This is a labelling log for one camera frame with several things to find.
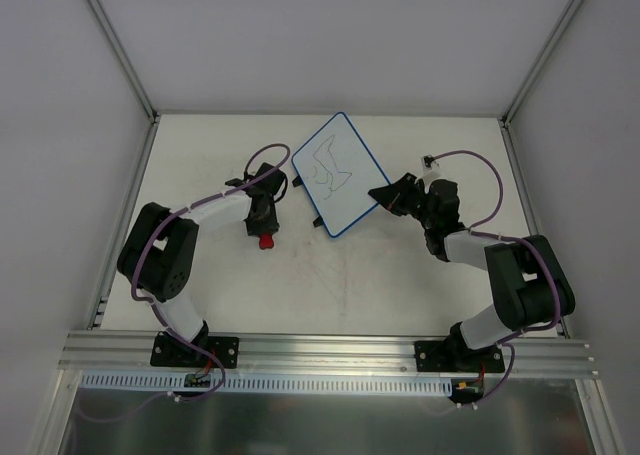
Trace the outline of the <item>aluminium mounting rail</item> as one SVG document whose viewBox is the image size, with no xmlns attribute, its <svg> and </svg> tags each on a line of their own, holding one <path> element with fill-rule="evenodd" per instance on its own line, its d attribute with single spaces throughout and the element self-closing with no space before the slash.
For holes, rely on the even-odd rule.
<svg viewBox="0 0 640 455">
<path fill-rule="evenodd" d="M 59 369 L 150 366 L 155 331 L 78 330 L 67 335 Z M 258 373 L 399 376 L 417 372 L 424 355 L 413 337 L 239 334 L 238 369 Z M 512 342 L 517 378 L 597 379 L 587 342 L 524 338 Z"/>
</svg>

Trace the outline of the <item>right aluminium frame post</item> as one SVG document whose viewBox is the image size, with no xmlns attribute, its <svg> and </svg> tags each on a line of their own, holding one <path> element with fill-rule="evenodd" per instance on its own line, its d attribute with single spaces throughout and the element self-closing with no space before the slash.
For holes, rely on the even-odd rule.
<svg viewBox="0 0 640 455">
<path fill-rule="evenodd" d="M 508 127 L 516 118 L 516 115 L 523 107 L 525 101 L 529 97 L 529 94 L 533 90 L 534 85 L 542 76 L 547 64 L 551 60 L 564 36 L 571 28 L 574 20 L 586 1 L 587 0 L 568 0 L 564 6 L 541 49 L 537 53 L 533 63 L 529 67 L 524 79 L 519 85 L 512 101 L 501 117 L 501 122 L 505 127 Z"/>
</svg>

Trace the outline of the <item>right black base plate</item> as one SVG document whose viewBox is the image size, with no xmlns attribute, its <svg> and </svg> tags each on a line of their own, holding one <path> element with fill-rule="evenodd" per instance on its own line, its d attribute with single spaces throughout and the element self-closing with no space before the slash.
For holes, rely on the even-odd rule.
<svg viewBox="0 0 640 455">
<path fill-rule="evenodd" d="M 502 352 L 496 346 L 479 350 L 454 347 L 445 340 L 418 340 L 413 344 L 418 372 L 497 374 L 505 371 Z"/>
</svg>

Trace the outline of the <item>red bone-shaped eraser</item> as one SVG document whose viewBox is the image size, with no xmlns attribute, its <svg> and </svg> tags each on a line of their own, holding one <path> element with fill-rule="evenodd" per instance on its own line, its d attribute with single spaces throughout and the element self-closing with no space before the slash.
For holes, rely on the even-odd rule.
<svg viewBox="0 0 640 455">
<path fill-rule="evenodd" d="M 259 236 L 259 248 L 261 250 L 270 250 L 275 246 L 273 235 L 270 233 L 263 233 Z"/>
</svg>

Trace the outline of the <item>blue-framed whiteboard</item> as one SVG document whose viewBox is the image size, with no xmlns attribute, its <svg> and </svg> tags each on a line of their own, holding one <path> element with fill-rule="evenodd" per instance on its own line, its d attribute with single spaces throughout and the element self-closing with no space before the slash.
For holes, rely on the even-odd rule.
<svg viewBox="0 0 640 455">
<path fill-rule="evenodd" d="M 327 234 L 338 238 L 374 210 L 369 191 L 390 180 L 343 112 L 334 114 L 292 155 L 292 166 Z"/>
</svg>

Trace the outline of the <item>left aluminium frame post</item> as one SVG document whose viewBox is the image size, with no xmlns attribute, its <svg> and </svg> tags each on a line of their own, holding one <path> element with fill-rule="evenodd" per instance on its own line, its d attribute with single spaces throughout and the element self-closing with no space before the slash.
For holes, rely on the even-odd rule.
<svg viewBox="0 0 640 455">
<path fill-rule="evenodd" d="M 140 105 L 145 118 L 154 123 L 158 116 L 142 81 L 128 56 L 125 47 L 101 0 L 84 0 L 89 12 L 95 20 L 99 31 L 105 39 L 109 50 L 113 54 L 121 72 L 123 73 L 135 99 Z"/>
</svg>

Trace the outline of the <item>aluminium frame post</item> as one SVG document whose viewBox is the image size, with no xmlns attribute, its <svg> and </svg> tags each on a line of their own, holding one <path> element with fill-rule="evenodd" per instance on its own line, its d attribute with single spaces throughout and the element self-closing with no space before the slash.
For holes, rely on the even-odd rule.
<svg viewBox="0 0 640 455">
<path fill-rule="evenodd" d="M 564 6 L 541 49 L 537 53 L 533 63 L 529 67 L 524 79 L 519 85 L 512 101 L 501 117 L 501 122 L 505 127 L 508 127 L 516 118 L 516 115 L 523 107 L 525 101 L 529 97 L 529 94 L 533 90 L 534 85 L 542 76 L 547 64 L 551 60 L 564 36 L 571 28 L 574 20 L 586 1 L 587 0 L 568 0 Z"/>
<path fill-rule="evenodd" d="M 113 54 L 121 72 L 123 73 L 135 99 L 140 105 L 145 118 L 154 123 L 158 116 L 142 81 L 128 56 L 125 47 L 101 0 L 84 0 L 89 12 L 95 20 L 99 31 L 105 39 L 109 50 Z"/>
</svg>

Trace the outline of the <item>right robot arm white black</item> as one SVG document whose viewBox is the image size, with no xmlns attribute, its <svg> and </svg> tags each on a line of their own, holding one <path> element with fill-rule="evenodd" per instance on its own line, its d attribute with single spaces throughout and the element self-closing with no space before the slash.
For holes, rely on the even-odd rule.
<svg viewBox="0 0 640 455">
<path fill-rule="evenodd" d="M 425 184 L 407 173 L 368 195 L 389 213 L 417 220 L 432 256 L 488 275 L 491 304 L 452 326 L 444 341 L 427 353 L 428 359 L 470 370 L 487 349 L 534 328 L 551 329 L 574 312 L 574 292 L 548 239 L 500 237 L 465 227 L 455 182 Z"/>
</svg>

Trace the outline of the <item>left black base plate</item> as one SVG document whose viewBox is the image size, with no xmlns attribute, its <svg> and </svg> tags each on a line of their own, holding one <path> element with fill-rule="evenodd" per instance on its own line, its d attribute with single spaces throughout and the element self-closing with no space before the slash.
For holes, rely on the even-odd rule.
<svg viewBox="0 0 640 455">
<path fill-rule="evenodd" d="M 240 339 L 230 336 L 206 335 L 199 338 L 200 351 L 189 348 L 166 332 L 160 332 L 154 339 L 150 365 L 161 368 L 203 368 L 213 354 L 225 369 L 235 369 L 239 355 Z"/>
</svg>

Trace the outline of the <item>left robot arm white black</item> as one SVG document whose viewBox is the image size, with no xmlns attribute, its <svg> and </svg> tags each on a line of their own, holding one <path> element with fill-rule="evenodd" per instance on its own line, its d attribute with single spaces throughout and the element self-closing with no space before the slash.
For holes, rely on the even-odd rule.
<svg viewBox="0 0 640 455">
<path fill-rule="evenodd" d="M 144 205 L 117 260 L 133 297 L 150 304 L 175 340 L 174 353 L 188 365 L 203 362 L 209 352 L 208 325 L 184 293 L 199 237 L 242 222 L 260 249 L 273 248 L 279 231 L 276 204 L 286 194 L 288 178 L 264 163 L 256 174 L 226 186 L 219 197 L 178 212 L 155 202 Z"/>
</svg>

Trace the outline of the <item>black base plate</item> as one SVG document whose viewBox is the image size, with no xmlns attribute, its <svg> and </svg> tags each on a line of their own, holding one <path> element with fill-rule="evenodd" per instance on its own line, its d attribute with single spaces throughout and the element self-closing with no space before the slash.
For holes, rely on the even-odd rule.
<svg viewBox="0 0 640 455">
<path fill-rule="evenodd" d="M 235 369 L 239 355 L 240 339 L 230 336 L 206 335 L 199 338 L 200 351 L 189 348 L 166 332 L 160 332 L 154 339 L 150 365 L 161 368 L 203 368 L 213 354 L 225 369 Z"/>
<path fill-rule="evenodd" d="M 497 374 L 505 371 L 502 352 L 496 346 L 479 350 L 454 347 L 445 340 L 418 340 L 413 344 L 418 372 Z"/>
</svg>

